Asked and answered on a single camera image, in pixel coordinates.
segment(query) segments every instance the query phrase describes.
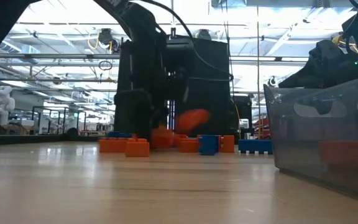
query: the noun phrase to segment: transparent plastic bin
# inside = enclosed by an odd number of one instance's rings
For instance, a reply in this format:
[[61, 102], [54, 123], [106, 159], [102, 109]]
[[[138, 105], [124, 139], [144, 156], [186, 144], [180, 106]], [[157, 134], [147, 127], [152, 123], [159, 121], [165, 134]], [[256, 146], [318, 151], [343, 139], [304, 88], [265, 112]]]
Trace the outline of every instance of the transparent plastic bin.
[[358, 194], [358, 80], [264, 91], [276, 167]]

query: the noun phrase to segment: floor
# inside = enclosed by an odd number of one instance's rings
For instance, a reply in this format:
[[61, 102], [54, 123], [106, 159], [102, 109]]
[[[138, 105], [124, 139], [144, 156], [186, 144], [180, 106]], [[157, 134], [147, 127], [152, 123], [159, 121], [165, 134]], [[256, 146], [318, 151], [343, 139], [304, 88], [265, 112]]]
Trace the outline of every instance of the floor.
[[358, 200], [266, 155], [99, 155], [95, 143], [0, 146], [0, 223], [358, 223]]

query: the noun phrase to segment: white robot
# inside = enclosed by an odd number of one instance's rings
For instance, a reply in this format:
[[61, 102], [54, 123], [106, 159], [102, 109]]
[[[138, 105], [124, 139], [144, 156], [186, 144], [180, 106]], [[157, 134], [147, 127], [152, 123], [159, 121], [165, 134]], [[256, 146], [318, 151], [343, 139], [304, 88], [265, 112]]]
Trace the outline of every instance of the white robot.
[[0, 86], [0, 125], [7, 124], [9, 112], [15, 109], [15, 99], [11, 98], [12, 87]]

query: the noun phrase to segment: wall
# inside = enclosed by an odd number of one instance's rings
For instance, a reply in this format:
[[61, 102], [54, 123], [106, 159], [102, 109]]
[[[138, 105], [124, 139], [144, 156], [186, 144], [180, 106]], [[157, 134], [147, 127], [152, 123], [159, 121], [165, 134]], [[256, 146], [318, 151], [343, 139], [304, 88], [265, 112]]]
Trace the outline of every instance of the wall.
[[24, 95], [14, 91], [11, 95], [15, 99], [16, 109], [31, 111], [33, 106], [43, 106], [44, 100], [35, 95]]

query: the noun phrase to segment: ceiling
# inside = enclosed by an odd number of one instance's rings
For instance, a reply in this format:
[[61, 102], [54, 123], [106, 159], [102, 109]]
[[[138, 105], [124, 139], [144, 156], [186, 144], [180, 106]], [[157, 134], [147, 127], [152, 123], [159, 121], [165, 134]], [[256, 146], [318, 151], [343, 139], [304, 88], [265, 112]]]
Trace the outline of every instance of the ceiling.
[[[171, 27], [176, 27], [177, 34], [186, 35], [185, 30], [169, 12], [144, 2], [135, 2], [153, 12], [156, 21], [165, 32], [169, 33]], [[221, 6], [220, 0], [158, 0], [158, 2], [172, 8], [193, 33], [197, 33], [199, 29], [208, 29], [216, 41], [227, 42], [223, 24], [224, 22], [229, 24], [231, 56], [233, 61], [237, 60], [232, 68], [236, 81], [235, 90], [242, 92], [258, 90], [258, 69], [255, 58], [244, 59], [244, 57], [258, 55], [258, 34], [260, 56], [266, 57], [262, 58], [266, 61], [261, 63], [259, 69], [259, 87], [262, 89], [262, 85], [273, 76], [282, 78], [297, 72], [307, 60], [305, 57], [308, 57], [308, 52], [315, 47], [316, 42], [337, 35], [342, 31], [341, 24], [355, 13], [347, 0], [227, 0], [227, 10], [226, 1], [223, 1]], [[25, 49], [23, 46], [37, 54], [109, 54], [107, 49], [96, 44], [97, 34], [103, 28], [112, 29], [113, 36], [118, 39], [121, 37], [127, 39], [117, 21], [93, 0], [43, 0], [31, 4], [25, 10], [3, 42], [6, 46], [0, 49], [0, 54], [13, 52], [15, 49], [22, 54], [29, 53], [28, 50], [23, 50]], [[269, 57], [295, 57], [291, 60], [297, 63], [273, 63]], [[102, 60], [90, 62], [83, 59], [41, 58], [37, 59], [39, 64], [30, 68], [25, 60], [0, 58], [0, 78], [60, 77], [94, 80], [96, 77], [97, 79], [110, 77], [116, 80], [119, 60], [109, 60], [113, 67], [108, 71], [99, 69], [97, 65], [100, 61]], [[29, 86], [40, 88], [38, 93], [43, 94], [36, 93], [39, 97], [62, 101], [53, 96], [65, 96], [77, 102], [107, 102], [106, 100], [113, 99], [114, 90], [117, 88], [112, 82], [62, 82], [59, 85], [52, 82], [27, 82], [25, 84], [26, 88]], [[19, 84], [16, 87], [23, 88], [23, 85]], [[67, 91], [57, 93], [55, 90], [59, 88]], [[95, 97], [91, 100], [89, 97], [84, 98], [84, 94], [76, 91], [77, 89], [95, 90], [90, 91]], [[104, 95], [102, 97], [97, 89], [111, 91], [101, 91]]]

